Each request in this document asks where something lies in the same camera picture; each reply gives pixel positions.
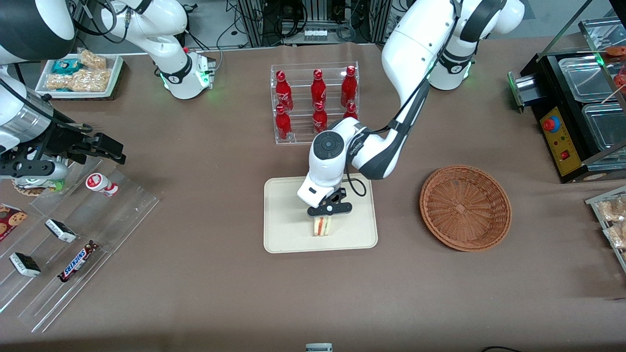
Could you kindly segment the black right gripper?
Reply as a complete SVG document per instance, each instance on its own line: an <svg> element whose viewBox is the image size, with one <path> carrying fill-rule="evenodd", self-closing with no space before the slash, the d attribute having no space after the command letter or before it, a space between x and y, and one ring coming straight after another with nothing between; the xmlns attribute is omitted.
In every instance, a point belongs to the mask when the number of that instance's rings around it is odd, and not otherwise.
<svg viewBox="0 0 626 352"><path fill-rule="evenodd" d="M43 134L36 138L36 160L62 156L79 161L79 154L110 159L119 165L125 165L127 156L123 154L123 144L104 133L95 134L95 147L92 143L92 126L70 123L63 127L51 123Z"/></svg>

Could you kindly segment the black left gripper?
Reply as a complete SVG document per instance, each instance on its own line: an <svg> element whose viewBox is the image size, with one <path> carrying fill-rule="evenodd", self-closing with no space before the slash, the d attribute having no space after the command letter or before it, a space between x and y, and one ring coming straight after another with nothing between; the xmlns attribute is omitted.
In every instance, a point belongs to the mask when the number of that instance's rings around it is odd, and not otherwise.
<svg viewBox="0 0 626 352"><path fill-rule="evenodd" d="M353 205L350 202L343 202L346 197L346 189L340 187L328 197L322 199L317 207L309 207L307 216L310 218L321 218L335 214L348 214L353 210Z"/></svg>

